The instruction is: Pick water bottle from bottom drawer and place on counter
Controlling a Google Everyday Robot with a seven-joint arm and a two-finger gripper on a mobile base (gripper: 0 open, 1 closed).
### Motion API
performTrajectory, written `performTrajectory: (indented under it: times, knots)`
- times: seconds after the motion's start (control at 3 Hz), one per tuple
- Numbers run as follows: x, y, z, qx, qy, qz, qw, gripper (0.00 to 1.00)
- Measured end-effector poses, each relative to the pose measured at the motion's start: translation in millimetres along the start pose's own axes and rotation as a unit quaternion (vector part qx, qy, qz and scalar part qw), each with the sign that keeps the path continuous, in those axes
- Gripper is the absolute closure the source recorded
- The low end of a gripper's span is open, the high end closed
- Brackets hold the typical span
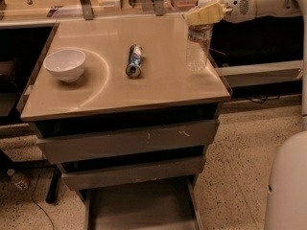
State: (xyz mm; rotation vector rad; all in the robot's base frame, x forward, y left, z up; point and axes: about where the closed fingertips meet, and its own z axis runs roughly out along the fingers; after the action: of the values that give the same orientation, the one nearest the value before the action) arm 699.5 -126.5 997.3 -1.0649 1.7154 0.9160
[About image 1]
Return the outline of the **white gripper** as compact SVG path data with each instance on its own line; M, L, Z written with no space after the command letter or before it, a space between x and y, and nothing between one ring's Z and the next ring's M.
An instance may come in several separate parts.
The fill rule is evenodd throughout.
M196 6L186 13L189 26L215 24L224 19L230 23L241 23L256 17L254 0L212 0Z

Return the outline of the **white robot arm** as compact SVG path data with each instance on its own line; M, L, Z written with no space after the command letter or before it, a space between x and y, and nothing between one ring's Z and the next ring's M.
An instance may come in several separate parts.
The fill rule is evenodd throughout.
M307 0L199 0L185 20L197 32L221 20L240 23L264 16L303 19L303 59L267 65L275 82L301 80L302 130L274 157L264 230L307 230Z

